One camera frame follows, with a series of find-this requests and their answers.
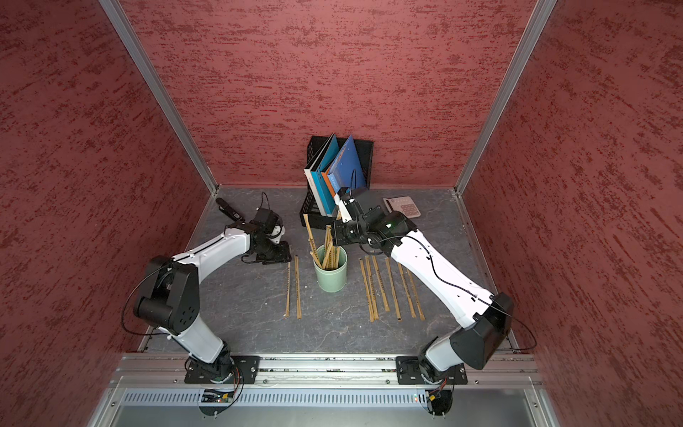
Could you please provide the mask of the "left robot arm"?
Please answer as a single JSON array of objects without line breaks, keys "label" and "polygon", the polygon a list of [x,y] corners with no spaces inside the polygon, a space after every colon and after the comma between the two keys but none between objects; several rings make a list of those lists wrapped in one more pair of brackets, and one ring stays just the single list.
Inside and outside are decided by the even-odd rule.
[{"label": "left robot arm", "polygon": [[172,257],[152,259],[137,288],[133,315],[179,343],[192,370],[221,384],[236,375],[231,351],[202,320],[200,284],[234,258],[253,255],[256,263],[289,263],[281,217],[259,208],[250,222],[234,222],[205,243]]}]

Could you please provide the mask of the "green metal cup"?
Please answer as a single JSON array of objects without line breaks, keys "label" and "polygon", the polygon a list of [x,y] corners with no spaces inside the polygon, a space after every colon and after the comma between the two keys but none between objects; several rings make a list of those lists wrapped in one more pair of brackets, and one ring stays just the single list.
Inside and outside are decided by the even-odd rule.
[{"label": "green metal cup", "polygon": [[337,293],[346,286],[348,256],[345,249],[340,249],[339,267],[335,270],[323,270],[317,263],[314,263],[319,287],[327,293]]}]

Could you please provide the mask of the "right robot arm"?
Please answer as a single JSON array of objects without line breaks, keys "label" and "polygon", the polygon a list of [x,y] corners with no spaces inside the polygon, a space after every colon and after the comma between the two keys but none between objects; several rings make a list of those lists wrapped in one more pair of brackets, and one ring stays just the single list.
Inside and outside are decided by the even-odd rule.
[{"label": "right robot arm", "polygon": [[368,245],[414,274],[436,295],[458,325],[422,348],[418,366],[431,383],[458,365],[482,370],[510,333],[514,302],[493,295],[458,270],[405,215],[393,212],[368,222],[336,220],[334,243]]}]

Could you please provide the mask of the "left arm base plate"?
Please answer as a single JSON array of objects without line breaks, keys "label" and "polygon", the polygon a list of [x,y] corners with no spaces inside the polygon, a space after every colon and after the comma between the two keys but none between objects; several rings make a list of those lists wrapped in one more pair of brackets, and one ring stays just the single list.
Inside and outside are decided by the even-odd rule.
[{"label": "left arm base plate", "polygon": [[192,358],[186,360],[185,384],[208,384],[224,386],[230,384],[255,383],[259,372],[261,358],[258,356],[232,355],[224,359],[223,364],[216,361],[206,364]]}]

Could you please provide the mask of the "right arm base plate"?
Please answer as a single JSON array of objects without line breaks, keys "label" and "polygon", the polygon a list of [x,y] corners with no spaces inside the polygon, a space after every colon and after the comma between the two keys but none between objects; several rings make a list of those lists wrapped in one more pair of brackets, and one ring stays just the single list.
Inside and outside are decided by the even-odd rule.
[{"label": "right arm base plate", "polygon": [[402,385],[441,386],[442,383],[447,385],[466,385],[468,383],[464,364],[440,371],[425,358],[398,356],[395,363],[398,383]]}]

